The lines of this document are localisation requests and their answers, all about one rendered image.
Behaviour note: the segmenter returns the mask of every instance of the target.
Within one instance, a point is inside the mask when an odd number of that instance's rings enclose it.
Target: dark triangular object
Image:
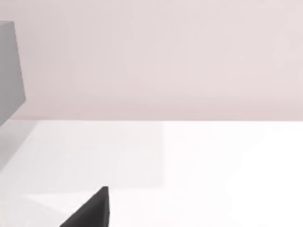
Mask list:
[[[108,227],[108,187],[103,187],[60,227]]]

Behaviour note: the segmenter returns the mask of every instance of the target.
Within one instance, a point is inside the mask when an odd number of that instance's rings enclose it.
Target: light pink background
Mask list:
[[[16,119],[303,120],[301,0],[1,0]]]

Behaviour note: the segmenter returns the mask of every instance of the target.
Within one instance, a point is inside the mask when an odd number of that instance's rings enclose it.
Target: white table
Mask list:
[[[303,225],[302,122],[10,121],[0,226],[58,227],[103,185],[111,227]]]

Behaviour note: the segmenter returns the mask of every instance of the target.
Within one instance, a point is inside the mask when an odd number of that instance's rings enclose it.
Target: gray object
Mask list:
[[[10,21],[0,21],[0,126],[25,102],[21,66]]]

